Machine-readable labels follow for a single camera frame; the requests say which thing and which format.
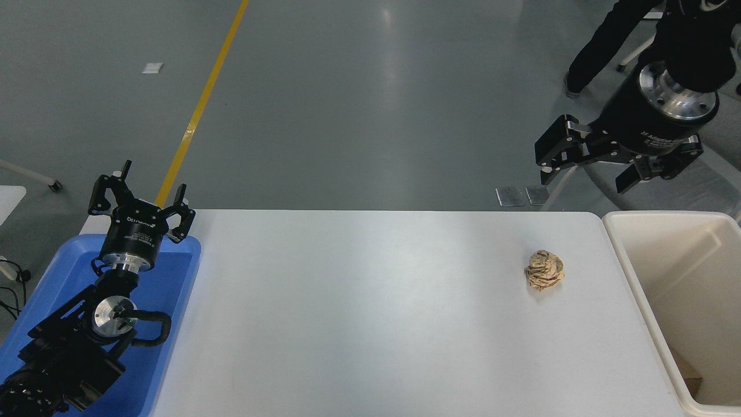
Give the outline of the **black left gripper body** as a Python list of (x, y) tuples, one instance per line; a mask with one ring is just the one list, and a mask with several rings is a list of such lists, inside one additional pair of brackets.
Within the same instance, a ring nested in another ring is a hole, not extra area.
[(133, 201), (116, 207), (101, 246), (100, 256), (130, 254), (145, 263), (155, 263), (168, 224), (159, 207), (146, 201)]

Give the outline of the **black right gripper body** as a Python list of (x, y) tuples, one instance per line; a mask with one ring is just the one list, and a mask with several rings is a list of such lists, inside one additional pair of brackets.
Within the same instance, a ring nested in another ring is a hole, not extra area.
[(675, 150), (715, 115), (715, 92), (695, 92), (669, 73), (632, 73), (595, 124), (631, 152), (659, 156)]

